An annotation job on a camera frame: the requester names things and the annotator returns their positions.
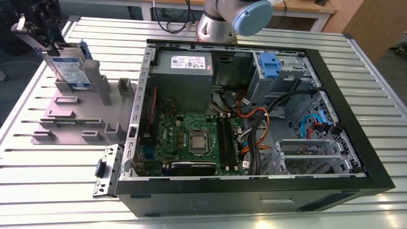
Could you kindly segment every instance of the open computer tower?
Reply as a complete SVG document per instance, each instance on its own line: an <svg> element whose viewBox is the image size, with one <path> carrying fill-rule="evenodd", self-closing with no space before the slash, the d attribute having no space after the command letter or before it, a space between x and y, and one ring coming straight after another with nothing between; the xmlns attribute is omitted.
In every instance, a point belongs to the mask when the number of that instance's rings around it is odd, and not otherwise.
<svg viewBox="0 0 407 229"><path fill-rule="evenodd" d="M142 217L321 211L394 188L318 50L159 40L97 175L95 198Z"/></svg>

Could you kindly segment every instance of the slotted aluminum worktable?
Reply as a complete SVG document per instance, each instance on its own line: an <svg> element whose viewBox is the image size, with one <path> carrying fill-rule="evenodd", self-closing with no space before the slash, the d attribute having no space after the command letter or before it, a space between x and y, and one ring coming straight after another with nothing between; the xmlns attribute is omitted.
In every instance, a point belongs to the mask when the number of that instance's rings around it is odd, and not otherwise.
<svg viewBox="0 0 407 229"><path fill-rule="evenodd" d="M101 61L102 74L113 80L129 77L137 81L146 39L194 41L195 27L169 35L151 21L80 18L68 22L63 34L68 42L84 39L89 43L93 56ZM137 219L117 199L93 199L95 165L103 146L31 144L30 134L38 128L56 90L55 75L43 63L0 130L0 225L206 229L407 227L407 110L355 42L341 34L263 30L257 36L239 37L239 43L321 51L397 188L319 213Z"/></svg>

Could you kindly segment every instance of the cpu socket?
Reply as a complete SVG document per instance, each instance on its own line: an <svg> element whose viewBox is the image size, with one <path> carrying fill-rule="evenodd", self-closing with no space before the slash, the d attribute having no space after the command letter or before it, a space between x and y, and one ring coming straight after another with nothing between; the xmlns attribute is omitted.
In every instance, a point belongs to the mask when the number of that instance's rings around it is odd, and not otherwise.
<svg viewBox="0 0 407 229"><path fill-rule="evenodd" d="M209 132L206 130L190 132L190 153L195 156L203 156L209 153Z"/></svg>

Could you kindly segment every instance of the ram slot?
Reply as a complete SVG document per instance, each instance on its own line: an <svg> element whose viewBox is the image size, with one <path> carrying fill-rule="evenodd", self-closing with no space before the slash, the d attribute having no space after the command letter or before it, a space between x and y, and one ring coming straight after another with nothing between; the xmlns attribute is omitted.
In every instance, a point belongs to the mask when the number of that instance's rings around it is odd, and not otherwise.
<svg viewBox="0 0 407 229"><path fill-rule="evenodd" d="M225 129L225 141L227 146L227 155L229 155L229 165L230 170L237 169L237 153L235 153L235 147L234 147L234 132L231 129L231 119L226 118L223 121L223 129Z"/></svg>
<svg viewBox="0 0 407 229"><path fill-rule="evenodd" d="M227 166L227 151L226 151L226 139L225 139L225 128L223 128L223 117L217 119L217 129L218 129L218 145L219 145L219 159L221 167L225 169Z"/></svg>

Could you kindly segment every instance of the cable on table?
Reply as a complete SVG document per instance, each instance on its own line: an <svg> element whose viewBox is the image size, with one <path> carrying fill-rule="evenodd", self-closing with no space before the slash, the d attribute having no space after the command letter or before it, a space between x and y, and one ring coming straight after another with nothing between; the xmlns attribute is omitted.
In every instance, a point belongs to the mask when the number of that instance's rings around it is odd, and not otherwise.
<svg viewBox="0 0 407 229"><path fill-rule="evenodd" d="M159 24L161 28L162 28L166 32L169 32L169 33L171 33L171 34L178 34L178 33L181 33L181 32L186 29L186 27L187 27L189 20L190 20L190 15L191 15L191 14L193 14L193 18L194 18L194 20L195 20L195 15L194 15L194 12L193 12L193 10L191 10L191 2L190 2L190 0L186 0L186 4L187 4L187 7L189 7L189 9L187 9L189 14L187 14L187 19L186 19L185 25L182 26L182 28L181 28L179 30L175 30L175 31L170 30L170 23L171 23L171 21L167 22L167 29L163 27L162 22L161 22L161 20L159 20L158 8L155 7L155 5L157 5L157 0L153 0L153 3L154 3L154 13L155 13L155 17L157 17L158 24Z"/></svg>

